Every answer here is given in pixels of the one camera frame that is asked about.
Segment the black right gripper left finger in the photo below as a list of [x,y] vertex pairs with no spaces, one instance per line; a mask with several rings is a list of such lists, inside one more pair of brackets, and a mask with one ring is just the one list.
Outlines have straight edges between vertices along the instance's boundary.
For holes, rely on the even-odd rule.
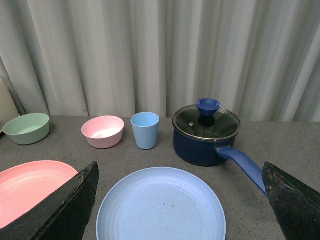
[[99,167],[92,162],[30,211],[0,230],[2,240],[81,240],[95,204]]

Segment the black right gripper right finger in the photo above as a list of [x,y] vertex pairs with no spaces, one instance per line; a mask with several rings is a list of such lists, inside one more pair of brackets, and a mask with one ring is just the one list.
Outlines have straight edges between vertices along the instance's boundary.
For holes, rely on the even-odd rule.
[[320,193],[276,165],[265,162],[262,180],[287,240],[320,238]]

